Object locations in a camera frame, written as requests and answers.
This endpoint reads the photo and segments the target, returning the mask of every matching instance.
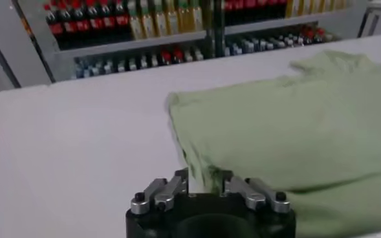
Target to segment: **light green t-shirt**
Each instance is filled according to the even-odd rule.
[[[381,65],[325,51],[292,63],[297,77],[170,97],[193,176],[215,191],[215,170],[288,192],[298,237],[381,230]]]

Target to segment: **screw head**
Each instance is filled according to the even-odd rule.
[[[287,200],[287,194],[282,191],[276,192],[275,199],[278,202],[285,202]]]
[[[144,195],[143,192],[136,193],[134,195],[134,199],[136,200],[136,202],[143,202],[145,198],[146,198],[146,196]]]
[[[157,204],[156,209],[158,211],[165,211],[166,210],[166,205],[164,204],[164,202],[161,202],[161,203]]]

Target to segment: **red bottle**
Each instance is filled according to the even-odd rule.
[[[266,19],[278,18],[278,0],[268,0],[265,6]]]
[[[72,18],[71,12],[68,11],[67,6],[63,1],[58,3],[58,7],[60,8],[60,19],[66,32],[66,42],[68,47],[71,47],[72,44],[78,40],[76,22]]]
[[[173,52],[173,62],[174,63],[183,63],[184,62],[184,56],[181,49],[176,48]]]
[[[58,19],[58,16],[56,15],[56,11],[52,10],[50,5],[44,4],[43,9],[47,12],[46,20],[47,20],[49,29],[59,44],[65,37],[63,26],[61,25]]]
[[[95,0],[86,0],[85,3],[87,3],[88,6],[87,13],[91,24],[93,38],[100,41],[100,39],[104,37],[104,22],[101,17],[100,9],[96,6]]]
[[[231,26],[234,24],[234,1],[233,0],[224,1],[224,24],[226,26]]]
[[[161,55],[162,55],[162,64],[171,65],[171,54],[168,51],[163,50]]]
[[[115,16],[114,6],[108,0],[100,0],[101,2],[101,16],[104,23],[105,35],[108,39],[114,39],[115,31]]]
[[[235,0],[234,1],[234,23],[236,25],[242,24],[245,22],[245,3],[244,0]]]
[[[253,22],[256,17],[256,0],[245,0],[245,22]]]
[[[257,0],[256,2],[256,14],[255,14],[255,20],[256,21],[263,21],[267,18],[266,11],[266,5],[268,0]]]
[[[117,4],[114,10],[116,19],[116,31],[119,39],[131,39],[131,27],[129,24],[129,14],[127,7],[123,4],[122,0],[117,0]]]
[[[74,0],[72,2],[74,9],[74,20],[76,22],[76,28],[78,35],[82,41],[87,41],[90,38],[91,26],[87,17],[87,11],[80,0]]]
[[[287,0],[278,0],[277,7],[276,7],[278,18],[285,18],[285,13],[287,12],[287,5],[288,5]]]

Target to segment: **bottle cap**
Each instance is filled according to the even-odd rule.
[[[94,2],[94,0],[85,0],[85,4],[87,6],[94,6],[95,2]]]
[[[182,8],[187,8],[188,7],[188,2],[187,0],[179,0],[180,7]]]
[[[163,51],[163,52],[162,52],[162,57],[163,57],[163,59],[166,60],[166,61],[171,61],[171,55],[170,55],[170,53],[167,52],[167,51]]]
[[[192,3],[193,7],[199,6],[199,0],[193,0]]]
[[[175,56],[178,59],[183,60],[183,52],[180,49],[175,49]]]
[[[65,3],[63,1],[60,1],[58,3],[58,7],[61,9],[61,10],[64,10],[64,9],[67,9],[67,6],[65,6]]]
[[[314,33],[313,33],[311,30],[309,30],[309,31],[307,32],[306,36],[307,36],[309,39],[312,39],[312,38],[314,37]]]
[[[72,2],[72,7],[73,8],[81,8],[81,2],[80,2],[80,0],[74,0]]]
[[[128,0],[127,4],[128,11],[130,13],[130,16],[136,16],[137,15],[137,6],[135,0]]]
[[[319,34],[319,35],[324,35],[325,34],[325,30],[324,29],[322,29],[322,28],[318,28],[317,29],[317,34]]]

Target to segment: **bottle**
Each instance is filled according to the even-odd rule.
[[[91,24],[91,34],[96,41],[101,41],[103,38],[104,23],[102,21],[100,11],[96,7],[95,0],[86,0],[88,6],[89,22]]]
[[[67,6],[65,5],[64,2],[60,1],[58,3],[58,6],[60,8],[60,18],[66,32],[67,47],[73,47],[78,41],[77,34],[76,34],[77,33],[76,22],[72,18],[72,15],[71,15],[72,12],[67,10]]]
[[[82,42],[90,39],[91,27],[87,18],[86,9],[81,5],[80,0],[74,0],[72,2],[72,7],[74,9],[74,20],[76,22],[76,28],[78,35]]]
[[[234,0],[234,24],[243,24],[244,20],[244,0]]]
[[[276,15],[277,18],[285,18],[285,12],[287,11],[287,0],[278,0],[276,3]]]
[[[192,5],[193,5],[192,12],[193,12],[195,30],[201,31],[203,30],[203,15],[202,15],[202,8],[199,5],[199,0],[193,0]]]
[[[224,2],[224,25],[231,26],[234,24],[234,2],[233,0],[225,0]]]
[[[320,13],[320,9],[322,9],[323,0],[312,0],[312,14]]]
[[[173,52],[173,62],[174,63],[183,63],[184,62],[184,56],[183,52],[180,49],[175,49]]]
[[[153,68],[158,67],[158,59],[157,59],[157,56],[155,54],[151,55],[151,66]]]
[[[118,62],[117,71],[118,72],[125,72],[125,61],[124,60],[121,60],[120,62]]]
[[[127,7],[125,7],[122,0],[117,0],[114,14],[116,19],[116,35],[118,38],[122,40],[131,39],[132,35],[129,24],[129,15]]]
[[[305,34],[304,45],[312,45],[313,43],[314,43],[314,33],[311,30],[309,30]]]
[[[312,14],[311,1],[312,0],[303,0],[303,15]]]
[[[181,32],[193,32],[195,30],[187,0],[179,0],[179,23]]]
[[[171,65],[171,55],[168,51],[163,50],[162,53],[162,64],[163,65]]]
[[[256,11],[254,16],[255,21],[263,21],[267,18],[267,13],[265,12],[266,5],[267,0],[257,0]]]
[[[145,38],[153,38],[156,36],[156,32],[154,29],[153,18],[149,14],[149,6],[147,0],[140,0],[140,5]]]
[[[166,21],[166,15],[163,11],[163,2],[162,0],[155,0],[155,15],[156,15],[156,29],[159,36],[167,36],[168,29],[167,29],[167,21]]]
[[[179,18],[175,9],[173,0],[167,1],[167,19],[168,19],[168,32],[170,35],[175,35],[180,33],[179,29]]]
[[[137,70],[136,59],[135,58],[131,58],[129,60],[128,64],[129,64],[130,71],[136,71]]]
[[[204,56],[203,56],[202,52],[197,47],[195,47],[195,57],[196,57],[197,61],[204,60]]]
[[[184,52],[184,57],[186,59],[186,62],[192,62],[193,61],[193,56],[191,56],[190,51],[186,50]]]
[[[130,13],[130,26],[135,39],[144,39],[145,35],[141,27],[140,19],[137,16],[136,1],[129,0],[128,11]]]
[[[325,38],[324,35],[325,35],[325,30],[322,28],[318,28],[314,36],[314,42],[317,44],[323,43]]]
[[[108,40],[112,41],[115,37],[115,17],[114,6],[108,3],[108,0],[100,0],[101,16],[103,21],[103,31]]]
[[[43,9],[47,13],[47,16],[45,19],[47,20],[49,29],[52,32],[52,35],[54,35],[56,41],[60,43],[61,41],[64,40],[64,30],[60,21],[58,20],[56,11],[52,10],[49,4],[44,4]]]
[[[148,68],[147,58],[146,56],[141,56],[140,69],[146,69],[146,68]]]
[[[246,23],[255,21],[255,14],[256,14],[256,0],[245,0],[244,21]]]

